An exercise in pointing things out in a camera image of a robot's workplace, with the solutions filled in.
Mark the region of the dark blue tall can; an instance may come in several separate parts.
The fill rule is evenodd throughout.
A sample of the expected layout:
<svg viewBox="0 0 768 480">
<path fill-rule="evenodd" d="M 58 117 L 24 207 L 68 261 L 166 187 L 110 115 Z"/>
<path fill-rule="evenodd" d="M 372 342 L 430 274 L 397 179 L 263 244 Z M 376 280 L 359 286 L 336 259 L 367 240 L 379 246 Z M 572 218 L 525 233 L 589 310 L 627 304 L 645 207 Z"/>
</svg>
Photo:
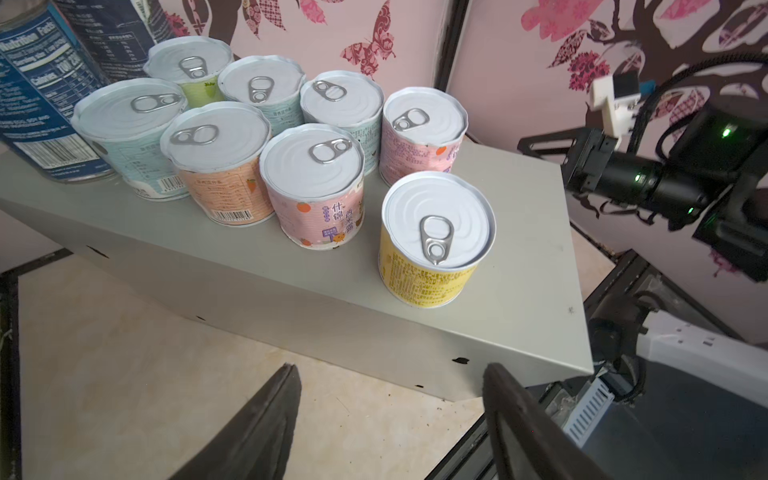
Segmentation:
<svg viewBox="0 0 768 480">
<path fill-rule="evenodd" d="M 149 50 L 175 37 L 158 1 L 55 0 L 54 4 L 111 82 L 144 77 Z"/>
</svg>

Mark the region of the light green small can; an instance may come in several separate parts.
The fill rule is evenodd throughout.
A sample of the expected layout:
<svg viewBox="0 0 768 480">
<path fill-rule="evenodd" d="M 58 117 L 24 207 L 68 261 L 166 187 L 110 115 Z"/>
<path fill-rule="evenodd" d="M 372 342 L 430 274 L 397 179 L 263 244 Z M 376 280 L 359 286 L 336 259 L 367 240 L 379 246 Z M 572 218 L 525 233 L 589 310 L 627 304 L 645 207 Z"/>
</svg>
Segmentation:
<svg viewBox="0 0 768 480">
<path fill-rule="evenodd" d="M 234 61 L 228 44 L 205 36 L 166 40 L 150 48 L 143 71 L 151 78 L 177 84 L 189 107 L 226 101 L 219 74 Z"/>
</svg>

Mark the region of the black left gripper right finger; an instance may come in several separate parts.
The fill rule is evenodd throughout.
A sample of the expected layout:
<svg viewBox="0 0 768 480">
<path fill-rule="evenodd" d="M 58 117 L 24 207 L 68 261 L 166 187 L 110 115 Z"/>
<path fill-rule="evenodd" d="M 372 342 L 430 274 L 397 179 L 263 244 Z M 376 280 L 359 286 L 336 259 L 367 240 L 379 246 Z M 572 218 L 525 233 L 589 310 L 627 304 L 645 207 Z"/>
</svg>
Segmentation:
<svg viewBox="0 0 768 480">
<path fill-rule="evenodd" d="M 608 477 L 503 365 L 485 368 L 482 399 L 498 478 Z"/>
</svg>

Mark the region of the blue white label can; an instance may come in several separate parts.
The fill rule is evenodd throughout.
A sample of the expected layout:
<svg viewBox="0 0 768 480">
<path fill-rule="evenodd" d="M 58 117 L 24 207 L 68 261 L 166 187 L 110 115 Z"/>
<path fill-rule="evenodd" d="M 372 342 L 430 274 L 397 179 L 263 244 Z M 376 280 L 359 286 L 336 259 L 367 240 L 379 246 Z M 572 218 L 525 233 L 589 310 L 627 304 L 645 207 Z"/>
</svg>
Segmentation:
<svg viewBox="0 0 768 480">
<path fill-rule="evenodd" d="M 1 3 L 1 142 L 50 180 L 113 168 L 72 127 L 75 105 L 106 78 L 51 1 Z"/>
</svg>

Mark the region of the teal label small can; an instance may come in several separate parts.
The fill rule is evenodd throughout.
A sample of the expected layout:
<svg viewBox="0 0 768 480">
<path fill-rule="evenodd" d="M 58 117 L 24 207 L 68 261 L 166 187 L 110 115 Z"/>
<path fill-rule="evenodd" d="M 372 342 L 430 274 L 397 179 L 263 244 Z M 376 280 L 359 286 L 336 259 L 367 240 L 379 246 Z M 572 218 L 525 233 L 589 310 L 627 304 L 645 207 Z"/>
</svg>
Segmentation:
<svg viewBox="0 0 768 480">
<path fill-rule="evenodd" d="M 160 139 L 188 109 L 175 83 L 137 78 L 102 87 L 78 101 L 71 125 L 137 196 L 155 202 L 188 196 Z"/>
</svg>

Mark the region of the pale blue small can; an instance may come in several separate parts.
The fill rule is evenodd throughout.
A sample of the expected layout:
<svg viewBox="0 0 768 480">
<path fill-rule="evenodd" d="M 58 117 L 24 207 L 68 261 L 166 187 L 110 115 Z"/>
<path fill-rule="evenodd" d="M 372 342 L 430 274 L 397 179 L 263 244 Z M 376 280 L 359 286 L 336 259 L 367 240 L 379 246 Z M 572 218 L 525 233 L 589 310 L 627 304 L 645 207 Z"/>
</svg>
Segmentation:
<svg viewBox="0 0 768 480">
<path fill-rule="evenodd" d="M 300 90 L 306 122 L 332 125 L 350 133 L 364 152 L 364 174 L 379 163 L 384 93 L 367 76 L 351 71 L 327 71 Z"/>
</svg>

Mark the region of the pink floral small can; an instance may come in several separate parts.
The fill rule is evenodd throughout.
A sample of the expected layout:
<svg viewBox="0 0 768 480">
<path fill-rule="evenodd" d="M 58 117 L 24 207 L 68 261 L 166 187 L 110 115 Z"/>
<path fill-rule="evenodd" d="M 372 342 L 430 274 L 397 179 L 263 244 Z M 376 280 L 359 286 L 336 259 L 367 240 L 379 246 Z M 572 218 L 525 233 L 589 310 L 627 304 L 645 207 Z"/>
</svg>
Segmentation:
<svg viewBox="0 0 768 480">
<path fill-rule="evenodd" d="M 434 88 L 407 87 L 383 106 L 379 174 L 388 185 L 420 172 L 449 173 L 469 127 L 454 97 Z"/>
</svg>

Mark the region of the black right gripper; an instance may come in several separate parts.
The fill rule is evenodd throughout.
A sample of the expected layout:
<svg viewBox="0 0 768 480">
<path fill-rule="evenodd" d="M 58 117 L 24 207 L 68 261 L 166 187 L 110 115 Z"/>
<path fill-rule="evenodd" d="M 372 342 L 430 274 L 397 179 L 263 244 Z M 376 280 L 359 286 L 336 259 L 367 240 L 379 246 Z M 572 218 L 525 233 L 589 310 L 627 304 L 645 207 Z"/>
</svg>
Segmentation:
<svg viewBox="0 0 768 480">
<path fill-rule="evenodd" d="M 574 128 L 521 138 L 517 149 L 526 156 L 562 157 L 562 176 L 567 191 L 595 192 L 618 139 L 593 128 Z"/>
</svg>

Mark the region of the pink label small can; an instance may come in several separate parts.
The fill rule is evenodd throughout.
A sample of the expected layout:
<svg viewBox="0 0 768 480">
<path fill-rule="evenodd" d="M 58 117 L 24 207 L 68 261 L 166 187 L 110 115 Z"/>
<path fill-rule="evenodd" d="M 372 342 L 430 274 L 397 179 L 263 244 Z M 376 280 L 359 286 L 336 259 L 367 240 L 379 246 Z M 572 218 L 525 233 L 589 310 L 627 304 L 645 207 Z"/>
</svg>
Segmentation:
<svg viewBox="0 0 768 480">
<path fill-rule="evenodd" d="M 309 250 L 351 241 L 365 218 L 364 153 L 347 131 L 308 123 L 269 140 L 259 161 L 283 233 Z"/>
</svg>

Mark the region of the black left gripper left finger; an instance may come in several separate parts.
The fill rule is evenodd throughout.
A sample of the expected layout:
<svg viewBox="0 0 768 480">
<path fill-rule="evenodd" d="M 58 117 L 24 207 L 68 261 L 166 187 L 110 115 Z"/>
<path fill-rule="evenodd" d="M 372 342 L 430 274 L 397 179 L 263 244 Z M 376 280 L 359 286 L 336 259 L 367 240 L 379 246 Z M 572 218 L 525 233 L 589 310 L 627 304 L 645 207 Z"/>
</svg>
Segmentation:
<svg viewBox="0 0 768 480">
<path fill-rule="evenodd" d="M 284 364 L 174 479 L 281 479 L 294 438 L 302 384 Z"/>
</svg>

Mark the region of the orange label small can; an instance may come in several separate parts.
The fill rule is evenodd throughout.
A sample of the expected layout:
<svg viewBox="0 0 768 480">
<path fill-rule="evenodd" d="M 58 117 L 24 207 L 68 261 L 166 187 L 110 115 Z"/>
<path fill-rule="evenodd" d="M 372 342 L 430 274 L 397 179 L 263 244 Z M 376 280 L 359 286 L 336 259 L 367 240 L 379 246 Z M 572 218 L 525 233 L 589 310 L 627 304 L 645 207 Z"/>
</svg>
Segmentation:
<svg viewBox="0 0 768 480">
<path fill-rule="evenodd" d="M 175 118 L 160 148 L 211 221 L 247 227 L 274 215 L 259 165 L 271 137 L 271 125 L 260 110 L 221 101 Z"/>
</svg>

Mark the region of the yellow label small can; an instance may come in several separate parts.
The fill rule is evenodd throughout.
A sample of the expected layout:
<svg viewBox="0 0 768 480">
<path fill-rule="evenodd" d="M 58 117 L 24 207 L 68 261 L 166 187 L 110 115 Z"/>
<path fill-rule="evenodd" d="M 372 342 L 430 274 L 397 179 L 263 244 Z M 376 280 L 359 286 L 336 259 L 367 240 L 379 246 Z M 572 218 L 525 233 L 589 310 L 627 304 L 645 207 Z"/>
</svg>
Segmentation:
<svg viewBox="0 0 768 480">
<path fill-rule="evenodd" d="M 396 181 L 381 208 L 378 270 L 384 286 L 416 308 L 460 295 L 495 242 L 487 198 L 460 177 L 418 172 Z"/>
</svg>

